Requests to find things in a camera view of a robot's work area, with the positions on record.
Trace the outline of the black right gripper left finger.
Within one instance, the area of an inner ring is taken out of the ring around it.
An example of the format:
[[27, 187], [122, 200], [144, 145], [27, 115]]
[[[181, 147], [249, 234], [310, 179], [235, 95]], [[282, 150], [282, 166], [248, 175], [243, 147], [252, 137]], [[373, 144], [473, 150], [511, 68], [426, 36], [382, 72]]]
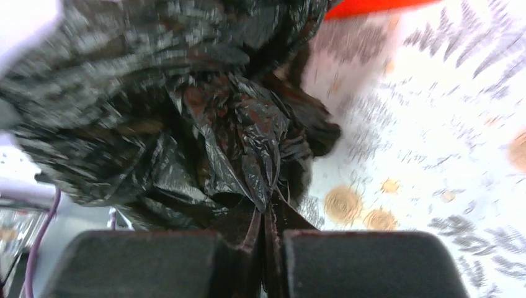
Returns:
[[43, 297], [259, 297], [261, 271], [218, 233], [83, 232]]

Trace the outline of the black plastic trash bag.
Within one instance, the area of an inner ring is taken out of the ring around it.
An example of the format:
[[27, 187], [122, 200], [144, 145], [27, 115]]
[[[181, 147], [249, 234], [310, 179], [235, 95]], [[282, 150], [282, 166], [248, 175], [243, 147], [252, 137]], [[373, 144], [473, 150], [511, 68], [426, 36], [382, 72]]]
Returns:
[[329, 1], [63, 1], [1, 78], [1, 127], [77, 204], [142, 230], [207, 228], [239, 201], [299, 203], [341, 135], [275, 70]]

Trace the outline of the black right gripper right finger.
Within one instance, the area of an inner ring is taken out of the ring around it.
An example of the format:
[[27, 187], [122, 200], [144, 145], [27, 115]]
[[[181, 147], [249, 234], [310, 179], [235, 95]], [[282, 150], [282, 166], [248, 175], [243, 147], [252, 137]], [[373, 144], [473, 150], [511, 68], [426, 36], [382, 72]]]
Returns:
[[286, 230], [267, 252], [269, 297], [466, 297], [445, 245], [425, 232]]

